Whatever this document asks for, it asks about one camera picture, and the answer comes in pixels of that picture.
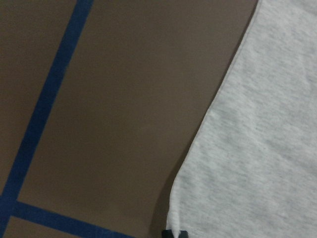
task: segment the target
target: blue line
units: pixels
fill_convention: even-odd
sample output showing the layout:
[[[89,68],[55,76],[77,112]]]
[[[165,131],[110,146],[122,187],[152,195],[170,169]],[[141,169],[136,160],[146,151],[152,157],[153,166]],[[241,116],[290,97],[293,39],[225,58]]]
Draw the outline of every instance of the blue line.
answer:
[[[17,202],[13,216],[85,238],[132,238],[86,222]]]
[[[31,116],[0,199],[0,237],[20,193],[54,100],[85,25],[93,0],[78,0]]]

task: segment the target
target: brown surface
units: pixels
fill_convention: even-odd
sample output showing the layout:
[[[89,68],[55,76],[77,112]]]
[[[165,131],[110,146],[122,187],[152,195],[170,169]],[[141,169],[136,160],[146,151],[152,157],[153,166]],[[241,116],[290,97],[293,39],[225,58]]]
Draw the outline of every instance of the brown surface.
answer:
[[[95,1],[19,201],[159,238],[173,179],[255,3]]]
[[[0,194],[74,4],[0,3]]]
[[[77,236],[11,217],[3,238],[77,238]]]

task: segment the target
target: gray fabric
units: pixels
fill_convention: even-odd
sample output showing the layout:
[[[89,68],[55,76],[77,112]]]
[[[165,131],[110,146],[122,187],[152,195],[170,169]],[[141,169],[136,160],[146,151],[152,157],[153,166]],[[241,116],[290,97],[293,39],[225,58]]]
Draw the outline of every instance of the gray fabric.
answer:
[[[317,1],[261,0],[170,194],[189,238],[317,237]]]

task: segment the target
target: dark blue tape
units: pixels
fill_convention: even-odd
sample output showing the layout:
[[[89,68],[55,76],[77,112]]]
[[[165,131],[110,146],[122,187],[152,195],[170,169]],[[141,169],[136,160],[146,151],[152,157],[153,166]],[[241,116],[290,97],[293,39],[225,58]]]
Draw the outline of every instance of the dark blue tape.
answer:
[[[13,216],[84,238],[132,238],[86,222],[17,202]]]
[[[4,234],[92,4],[93,0],[77,1],[57,50],[0,198],[0,237]]]

